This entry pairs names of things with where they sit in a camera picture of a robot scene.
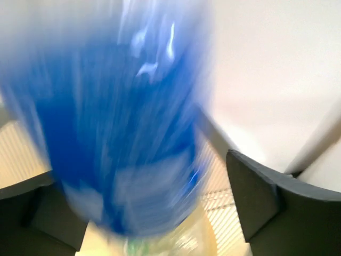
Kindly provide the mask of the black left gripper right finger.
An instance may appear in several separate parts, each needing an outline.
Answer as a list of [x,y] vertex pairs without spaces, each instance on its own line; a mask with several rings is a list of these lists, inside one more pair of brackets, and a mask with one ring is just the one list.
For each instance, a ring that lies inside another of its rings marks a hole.
[[340,193],[230,150],[227,172],[253,255],[340,255]]

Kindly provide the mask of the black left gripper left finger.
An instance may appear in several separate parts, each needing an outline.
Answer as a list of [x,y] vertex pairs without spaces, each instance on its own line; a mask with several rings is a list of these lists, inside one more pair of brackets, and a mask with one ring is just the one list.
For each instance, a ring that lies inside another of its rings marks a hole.
[[75,255],[87,225],[49,172],[1,189],[1,255]]

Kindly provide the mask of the blue label water bottle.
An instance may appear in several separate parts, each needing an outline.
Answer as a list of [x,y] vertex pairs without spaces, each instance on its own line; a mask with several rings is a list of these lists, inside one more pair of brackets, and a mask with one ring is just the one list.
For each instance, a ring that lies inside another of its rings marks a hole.
[[84,219],[124,237],[196,208],[210,1],[1,1],[1,98]]

